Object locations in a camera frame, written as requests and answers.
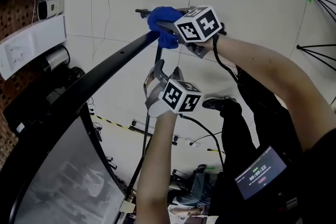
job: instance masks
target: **black pants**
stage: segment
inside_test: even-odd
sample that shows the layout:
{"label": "black pants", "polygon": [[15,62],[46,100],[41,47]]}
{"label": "black pants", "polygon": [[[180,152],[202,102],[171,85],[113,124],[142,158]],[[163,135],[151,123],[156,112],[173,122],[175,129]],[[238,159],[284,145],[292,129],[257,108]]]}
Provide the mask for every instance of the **black pants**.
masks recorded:
{"label": "black pants", "polygon": [[221,111],[224,119],[222,142],[225,151],[224,171],[217,179],[209,213],[219,215],[227,204],[234,206],[242,201],[234,178],[251,165],[267,147],[284,153],[293,163],[297,162],[302,149],[289,112],[275,95],[246,72],[239,76],[238,89],[254,114],[260,146],[252,143],[248,126],[241,115],[240,104],[225,100]]}

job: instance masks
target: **digital display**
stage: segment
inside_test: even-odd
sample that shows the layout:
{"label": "digital display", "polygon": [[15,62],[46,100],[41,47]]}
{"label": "digital display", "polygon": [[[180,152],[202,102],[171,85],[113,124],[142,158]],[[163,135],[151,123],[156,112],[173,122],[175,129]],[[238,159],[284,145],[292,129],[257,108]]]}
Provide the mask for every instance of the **digital display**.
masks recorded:
{"label": "digital display", "polygon": [[285,168],[285,163],[270,146],[235,181],[243,198],[246,200],[264,188]]}

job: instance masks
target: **floor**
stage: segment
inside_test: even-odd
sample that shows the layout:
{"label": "floor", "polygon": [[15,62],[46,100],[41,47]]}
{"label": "floor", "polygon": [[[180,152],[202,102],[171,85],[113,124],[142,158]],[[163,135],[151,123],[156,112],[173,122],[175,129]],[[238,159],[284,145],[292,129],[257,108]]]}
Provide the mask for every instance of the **floor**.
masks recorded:
{"label": "floor", "polygon": [[[106,57],[147,32],[146,21],[134,12],[136,8],[182,8],[188,5],[212,5],[219,19],[225,23],[228,36],[257,43],[289,57],[306,71],[328,102],[334,99],[336,72],[296,49],[297,44],[336,43],[335,23],[314,1],[65,0],[66,46],[71,54],[71,65],[80,66],[88,72]],[[154,64],[156,46],[157,43],[154,43],[147,47],[93,96],[99,116],[124,126],[129,126],[134,119],[145,122],[142,84]],[[335,50],[318,49],[318,52],[336,56]],[[164,50],[162,57],[165,59],[166,73],[171,73],[179,66],[185,80],[197,84],[203,92],[226,89],[234,94],[243,107],[243,116],[258,146],[252,112],[239,96],[230,75],[219,66],[212,53],[200,59],[180,46],[174,50]],[[232,63],[225,63],[235,69]],[[223,121],[216,111],[199,109],[192,117],[214,133],[221,131]],[[143,136],[105,121],[99,123],[103,126],[102,147],[107,156],[114,158],[118,166],[116,174],[128,183],[141,157]],[[151,120],[150,125],[150,132],[153,132],[155,120]],[[188,138],[195,140],[206,135],[197,125],[178,119],[174,133],[180,139],[178,145],[173,146],[172,169],[190,172],[201,163],[216,169],[220,167],[218,154],[207,151],[208,148],[215,148],[211,137],[200,140],[198,147],[187,145]]]}

